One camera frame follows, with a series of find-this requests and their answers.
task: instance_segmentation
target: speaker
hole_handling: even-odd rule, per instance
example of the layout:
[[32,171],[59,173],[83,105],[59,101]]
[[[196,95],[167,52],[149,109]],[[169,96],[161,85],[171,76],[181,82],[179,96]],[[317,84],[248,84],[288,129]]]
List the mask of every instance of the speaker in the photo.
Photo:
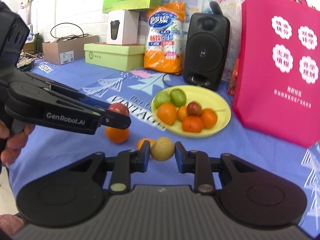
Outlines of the speaker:
[[191,16],[183,78],[191,85],[217,90],[227,58],[230,21],[218,3],[211,1],[210,7],[213,14]]

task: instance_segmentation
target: red apple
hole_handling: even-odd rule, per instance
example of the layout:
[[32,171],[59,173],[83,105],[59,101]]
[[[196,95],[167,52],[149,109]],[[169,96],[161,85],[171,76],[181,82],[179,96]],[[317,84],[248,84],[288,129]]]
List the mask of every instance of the red apple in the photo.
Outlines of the red apple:
[[110,105],[108,107],[108,110],[116,112],[116,113],[120,113],[123,115],[127,115],[127,116],[130,115],[129,109],[124,104],[121,104],[121,103],[114,103],[114,104]]
[[201,116],[202,107],[197,102],[193,101],[187,105],[187,113],[188,115]]

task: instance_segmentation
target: human hand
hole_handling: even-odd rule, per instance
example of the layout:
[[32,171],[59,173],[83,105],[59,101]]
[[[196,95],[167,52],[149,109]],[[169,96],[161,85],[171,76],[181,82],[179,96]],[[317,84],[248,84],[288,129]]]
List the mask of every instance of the human hand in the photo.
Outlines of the human hand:
[[[35,125],[27,124],[21,133],[15,134],[7,140],[7,148],[1,152],[1,161],[6,166],[10,166],[15,162],[21,153],[21,149],[26,146],[28,136],[34,129]],[[0,121],[0,139],[7,139],[9,135],[9,129],[2,121]]]

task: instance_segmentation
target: black cup picture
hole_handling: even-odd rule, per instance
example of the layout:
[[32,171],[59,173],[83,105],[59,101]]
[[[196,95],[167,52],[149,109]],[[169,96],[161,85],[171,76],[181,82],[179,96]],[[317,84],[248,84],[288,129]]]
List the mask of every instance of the black cup picture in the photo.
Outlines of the black cup picture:
[[119,30],[120,21],[118,21],[118,20],[112,21],[110,23],[110,25],[111,25],[111,39],[116,40],[118,37],[118,30]]

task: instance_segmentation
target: small orange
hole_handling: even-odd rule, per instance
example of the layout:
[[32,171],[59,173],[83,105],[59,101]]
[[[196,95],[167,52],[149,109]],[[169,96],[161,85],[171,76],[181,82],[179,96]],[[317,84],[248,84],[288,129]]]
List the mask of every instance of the small orange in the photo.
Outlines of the small orange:
[[203,128],[203,122],[199,116],[188,116],[182,122],[182,130],[185,132],[200,133]]
[[113,143],[124,143],[130,135],[129,128],[125,130],[113,128],[113,127],[106,127],[106,136],[109,138],[110,141]]
[[172,125],[177,120],[177,109],[171,103],[164,103],[158,108],[157,117],[167,125]]
[[187,107],[186,106],[181,106],[178,109],[177,114],[178,114],[178,120],[180,122],[182,122],[188,116]]
[[212,109],[206,108],[202,111],[201,120],[203,122],[204,128],[210,129],[216,125],[218,116]]
[[140,150],[142,144],[144,141],[149,141],[150,142],[150,147],[155,143],[155,140],[149,139],[149,138],[143,138],[137,143],[137,150]]

